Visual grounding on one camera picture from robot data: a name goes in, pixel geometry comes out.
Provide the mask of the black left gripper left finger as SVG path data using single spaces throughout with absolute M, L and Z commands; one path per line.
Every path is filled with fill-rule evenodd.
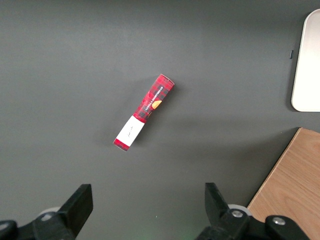
M 40 214 L 18 226 L 14 220 L 0 222 L 2 240 L 75 240 L 93 211 L 92 186 L 82 184 L 57 210 Z

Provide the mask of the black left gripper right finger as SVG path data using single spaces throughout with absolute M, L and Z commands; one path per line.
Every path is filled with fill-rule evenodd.
M 265 222 L 255 219 L 244 206 L 227 204 L 215 183 L 205 184 L 205 211 L 210 223 L 198 240 L 308 240 L 291 218 L 269 215 Z

